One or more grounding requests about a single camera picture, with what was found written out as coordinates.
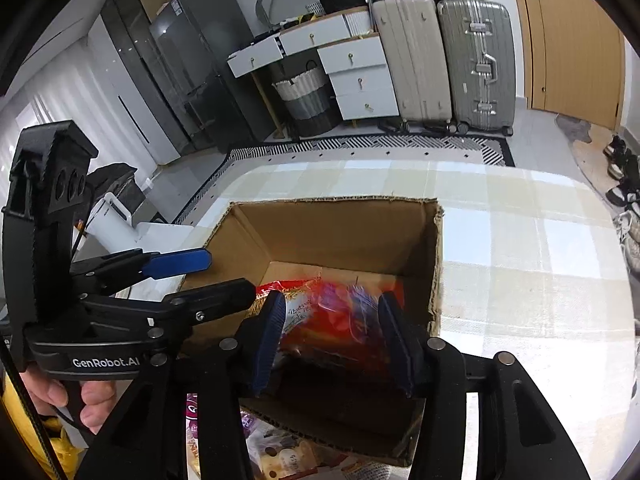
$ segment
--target laundry basket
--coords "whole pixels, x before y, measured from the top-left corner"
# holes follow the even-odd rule
[[[322,68],[316,66],[273,86],[291,114],[300,137],[324,134],[342,121],[331,99],[331,83]]]

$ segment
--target yellow object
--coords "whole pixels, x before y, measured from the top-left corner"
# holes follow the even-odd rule
[[[18,433],[20,433],[20,436],[31,451],[32,455],[36,457],[41,468],[44,469],[45,473],[47,473],[50,478],[55,479],[51,466],[49,465],[49,461],[47,460],[44,450],[40,445],[40,441],[38,440],[38,436],[33,429],[33,425],[31,424],[29,417],[27,417],[27,414],[24,411],[22,403],[20,402],[18,394],[15,391],[14,385],[9,380],[9,377],[5,377],[4,380],[2,403],[11,417],[11,420],[14,422]],[[49,434],[54,433],[59,435],[51,437],[51,445],[58,456],[58,460],[60,460],[62,469],[65,471],[66,476],[71,480],[78,468],[78,455],[81,450],[71,444],[60,420],[55,417],[51,417],[44,422],[44,425],[49,431]]]

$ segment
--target sneaker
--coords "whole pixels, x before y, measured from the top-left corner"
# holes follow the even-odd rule
[[[629,271],[636,277],[640,277],[640,244],[631,236],[625,238],[624,253]]]
[[[630,185],[635,189],[640,189],[640,162],[638,158],[631,153],[631,150],[626,150],[624,161],[620,158],[616,164],[622,169]]]
[[[627,179],[623,179],[618,186],[609,189],[605,196],[617,207],[624,207],[638,201],[638,194],[629,186]]]
[[[636,206],[636,208],[631,207],[631,215],[629,222],[629,236],[631,236],[634,241],[640,244],[640,217],[636,213],[636,209],[640,209],[640,203],[634,202],[632,206]]]
[[[602,150],[607,158],[613,158],[614,153],[624,153],[626,151],[625,141],[619,136],[613,136],[611,142]]]
[[[607,173],[613,180],[621,180],[625,176],[625,173],[620,169],[619,165],[615,162],[610,162],[607,168]]]

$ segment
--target refrigerator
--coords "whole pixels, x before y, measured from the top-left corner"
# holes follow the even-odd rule
[[[251,76],[236,79],[226,63],[254,40],[236,0],[170,0],[149,30],[198,126],[198,145],[226,152],[273,133]]]

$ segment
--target snack bag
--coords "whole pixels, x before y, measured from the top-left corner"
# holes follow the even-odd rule
[[[185,410],[187,422],[187,462],[200,476],[200,455],[198,454],[198,394],[187,395]]]
[[[325,368],[388,376],[388,355],[378,323],[378,298],[385,290],[321,278],[271,282],[256,288],[251,314],[260,311],[272,290],[281,291],[287,300],[281,352]],[[396,285],[394,292],[402,304],[401,288]]]

